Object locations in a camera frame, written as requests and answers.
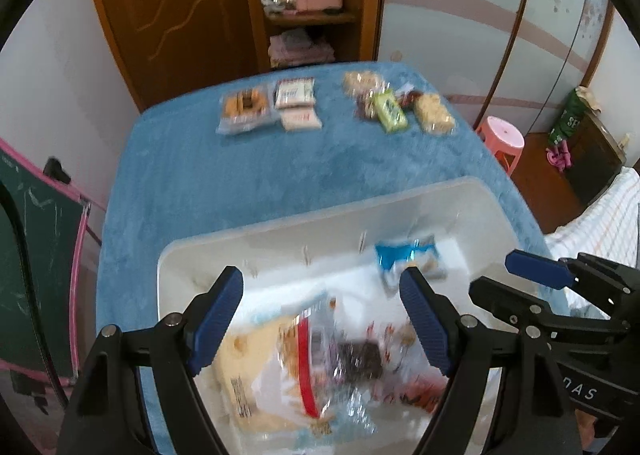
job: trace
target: wooden floor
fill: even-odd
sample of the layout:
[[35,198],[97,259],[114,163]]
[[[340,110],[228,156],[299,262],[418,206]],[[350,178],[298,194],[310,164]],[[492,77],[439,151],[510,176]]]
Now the wooden floor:
[[511,175],[545,234],[571,222],[586,209],[564,175],[546,161],[547,137],[546,133],[525,137],[524,151]]

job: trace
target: cookie package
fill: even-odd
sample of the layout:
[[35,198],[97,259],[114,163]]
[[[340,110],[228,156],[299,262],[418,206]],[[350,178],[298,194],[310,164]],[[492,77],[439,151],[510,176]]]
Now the cookie package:
[[423,94],[414,102],[415,117],[426,133],[452,133],[456,120],[437,94]]
[[313,108],[316,104],[314,83],[313,78],[279,81],[276,86],[276,108],[279,110],[283,108]]
[[287,131],[320,130],[322,121],[312,108],[288,108],[280,115],[282,125]]
[[233,135],[277,122],[280,116],[273,108],[270,92],[267,85],[258,85],[223,96],[216,133]]
[[342,80],[344,93],[351,98],[360,96],[370,97],[371,95],[383,92],[388,88],[388,83],[384,78],[371,70],[363,72],[345,72]]

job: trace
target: snack package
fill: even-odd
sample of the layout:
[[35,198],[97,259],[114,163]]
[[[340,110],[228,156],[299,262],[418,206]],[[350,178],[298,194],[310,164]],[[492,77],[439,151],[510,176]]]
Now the snack package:
[[268,86],[258,85],[225,95],[216,133],[234,135],[277,122],[280,115],[273,109],[270,92]]
[[415,100],[422,95],[411,83],[405,83],[396,90],[396,101],[405,112],[414,109]]
[[442,104],[437,94],[423,94],[415,100],[415,117],[427,133],[442,135],[452,133],[456,127],[455,118]]
[[312,447],[375,431],[362,394],[334,376],[334,308],[335,299],[322,294],[299,314],[283,309],[255,329],[225,335],[216,371],[249,439]]
[[[373,326],[371,324],[367,330],[369,335],[372,335]],[[416,406],[433,413],[449,379],[429,364],[412,324],[407,322],[397,329],[387,325],[380,340],[380,350],[384,371],[374,383],[372,400]]]
[[279,81],[276,86],[276,108],[279,110],[283,108],[313,108],[316,104],[314,82],[313,78]]
[[356,98],[356,111],[354,115],[362,120],[378,120],[378,114],[376,114],[373,108],[373,94]]
[[369,97],[376,92],[383,92],[388,88],[382,76],[364,70],[363,72],[345,72],[342,80],[342,88],[344,93],[351,98],[359,98],[360,96]]
[[345,341],[337,346],[338,366],[334,376],[338,381],[356,385],[382,377],[382,357],[377,342]]
[[280,115],[282,125],[287,131],[320,130],[322,121],[312,108],[288,108]]
[[373,108],[386,133],[406,130],[409,122],[394,97],[392,90],[373,95]]
[[440,259],[433,235],[402,244],[376,244],[378,265],[389,289],[398,289],[400,275],[407,267],[417,267],[426,279],[440,279],[447,271]]

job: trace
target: table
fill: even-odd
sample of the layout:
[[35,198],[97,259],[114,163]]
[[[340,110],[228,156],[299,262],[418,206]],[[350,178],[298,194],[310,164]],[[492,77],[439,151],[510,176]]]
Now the table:
[[[97,329],[115,323],[126,331],[158,321],[158,258],[174,240],[462,176],[478,177],[495,194],[521,248],[548,256],[520,193],[457,112],[452,110],[458,127],[446,136],[422,133],[413,116],[408,131],[392,135],[377,123],[354,117],[355,105],[342,92],[342,77],[366,69],[382,74],[394,88],[410,82],[435,92],[403,64],[323,65],[212,86],[144,112],[120,159],[104,223]],[[274,126],[216,135],[226,92],[306,76],[316,79],[322,130],[286,133]],[[562,300],[566,305],[559,294],[551,300],[554,309],[560,310]],[[173,450],[152,374],[146,370],[142,377],[158,449],[168,455]]]

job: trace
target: shelf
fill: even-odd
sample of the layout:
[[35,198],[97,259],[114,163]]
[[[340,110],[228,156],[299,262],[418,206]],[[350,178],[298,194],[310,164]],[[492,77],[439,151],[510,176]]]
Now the shelf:
[[265,14],[267,19],[280,27],[300,27],[302,25],[339,25],[355,23],[356,16],[351,12],[340,14],[326,14],[322,11],[310,11],[304,14],[286,16],[283,14]]
[[298,69],[300,67],[313,67],[314,65],[328,65],[330,63],[335,63],[335,61],[321,61],[315,63],[301,63],[300,65],[276,65],[273,61],[270,60],[271,70],[287,70],[287,69]]

